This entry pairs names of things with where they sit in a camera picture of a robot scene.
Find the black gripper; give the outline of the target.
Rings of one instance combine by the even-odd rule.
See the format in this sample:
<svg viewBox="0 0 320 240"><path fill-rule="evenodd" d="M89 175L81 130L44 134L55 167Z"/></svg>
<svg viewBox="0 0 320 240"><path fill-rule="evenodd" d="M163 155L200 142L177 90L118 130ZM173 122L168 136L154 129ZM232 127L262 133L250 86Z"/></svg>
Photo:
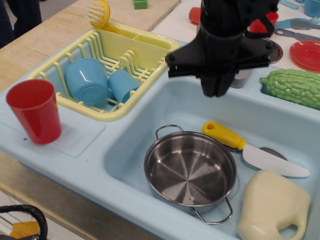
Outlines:
<svg viewBox="0 0 320 240"><path fill-rule="evenodd" d="M265 41L275 28L267 14L278 10L277 0L203 0L199 31L189 44L169 53L169 77L199 76L203 94L226 94L242 69L266 67L274 45Z"/></svg>

